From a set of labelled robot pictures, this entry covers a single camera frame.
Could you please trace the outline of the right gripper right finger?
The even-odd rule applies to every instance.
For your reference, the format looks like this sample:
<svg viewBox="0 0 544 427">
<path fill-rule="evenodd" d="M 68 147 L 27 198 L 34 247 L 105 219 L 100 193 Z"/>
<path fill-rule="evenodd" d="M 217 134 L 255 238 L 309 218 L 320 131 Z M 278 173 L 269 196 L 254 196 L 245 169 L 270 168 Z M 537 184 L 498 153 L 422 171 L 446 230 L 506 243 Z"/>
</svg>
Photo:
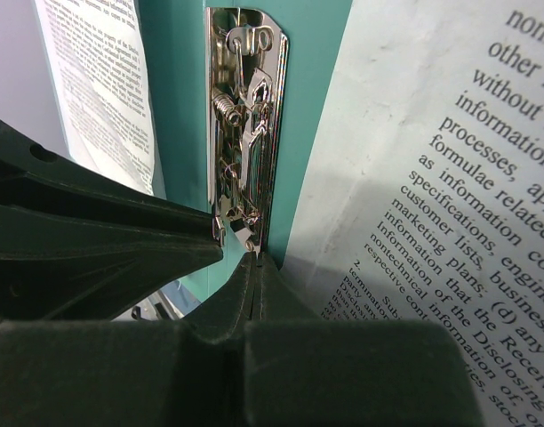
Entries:
<svg viewBox="0 0 544 427">
<path fill-rule="evenodd" d="M 262 252 L 255 267 L 252 319 L 265 321 L 318 320 L 285 282 L 271 256 Z"/>
</svg>

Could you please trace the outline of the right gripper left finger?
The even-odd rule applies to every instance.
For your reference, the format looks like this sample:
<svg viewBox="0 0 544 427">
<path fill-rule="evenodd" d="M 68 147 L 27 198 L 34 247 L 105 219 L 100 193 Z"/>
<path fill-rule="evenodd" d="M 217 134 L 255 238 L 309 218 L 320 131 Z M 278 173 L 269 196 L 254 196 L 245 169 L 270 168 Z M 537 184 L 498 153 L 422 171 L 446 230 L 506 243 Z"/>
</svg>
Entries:
<svg viewBox="0 0 544 427">
<path fill-rule="evenodd" d="M 246 253 L 228 281 L 182 320 L 207 342 L 235 339 L 252 319 L 257 257 Z"/>
</svg>

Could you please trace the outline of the chrome folder clip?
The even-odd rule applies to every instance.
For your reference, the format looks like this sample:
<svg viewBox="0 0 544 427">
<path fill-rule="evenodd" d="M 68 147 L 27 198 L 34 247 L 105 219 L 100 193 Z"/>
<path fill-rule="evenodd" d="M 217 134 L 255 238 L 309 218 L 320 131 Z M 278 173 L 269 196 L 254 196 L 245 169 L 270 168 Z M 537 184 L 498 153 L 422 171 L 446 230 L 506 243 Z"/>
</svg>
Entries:
<svg viewBox="0 0 544 427">
<path fill-rule="evenodd" d="M 249 252 L 267 244 L 289 40 L 266 13 L 205 10 L 207 183 L 213 235 Z"/>
</svg>

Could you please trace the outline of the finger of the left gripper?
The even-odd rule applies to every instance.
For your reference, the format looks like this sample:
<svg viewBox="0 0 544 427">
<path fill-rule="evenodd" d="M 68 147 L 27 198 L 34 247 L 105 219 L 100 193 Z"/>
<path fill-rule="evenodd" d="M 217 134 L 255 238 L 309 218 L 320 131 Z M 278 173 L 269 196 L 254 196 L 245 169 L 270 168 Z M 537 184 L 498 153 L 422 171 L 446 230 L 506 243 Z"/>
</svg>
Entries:
<svg viewBox="0 0 544 427">
<path fill-rule="evenodd" d="M 0 205 L 0 322 L 112 319 L 221 258 L 212 217 L 171 203 L 69 216 Z"/>
<path fill-rule="evenodd" d="M 94 173 L 45 149 L 1 119 L 0 205 L 219 245 L 210 214 Z"/>
</svg>

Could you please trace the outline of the teal folder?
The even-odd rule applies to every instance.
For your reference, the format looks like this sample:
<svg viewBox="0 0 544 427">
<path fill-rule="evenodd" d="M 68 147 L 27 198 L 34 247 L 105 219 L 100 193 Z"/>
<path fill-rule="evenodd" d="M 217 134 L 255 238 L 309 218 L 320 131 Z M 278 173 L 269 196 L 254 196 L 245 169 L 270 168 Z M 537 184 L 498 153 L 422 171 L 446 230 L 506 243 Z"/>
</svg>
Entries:
<svg viewBox="0 0 544 427">
<path fill-rule="evenodd" d="M 207 211 L 204 1 L 141 1 L 140 29 L 156 129 L 154 192 Z M 289 40 L 286 89 L 267 252 L 282 265 L 351 4 L 243 1 Z"/>
</svg>

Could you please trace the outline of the printed paper sheet bottom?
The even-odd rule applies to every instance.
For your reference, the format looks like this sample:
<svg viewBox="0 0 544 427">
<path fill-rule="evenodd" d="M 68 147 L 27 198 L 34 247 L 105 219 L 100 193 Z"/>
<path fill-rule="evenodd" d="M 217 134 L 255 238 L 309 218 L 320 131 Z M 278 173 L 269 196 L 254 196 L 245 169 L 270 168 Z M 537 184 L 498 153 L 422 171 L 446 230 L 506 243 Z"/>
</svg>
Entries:
<svg viewBox="0 0 544 427">
<path fill-rule="evenodd" d="M 544 1 L 352 3 L 284 271 L 443 326 L 488 425 L 544 426 Z"/>
</svg>

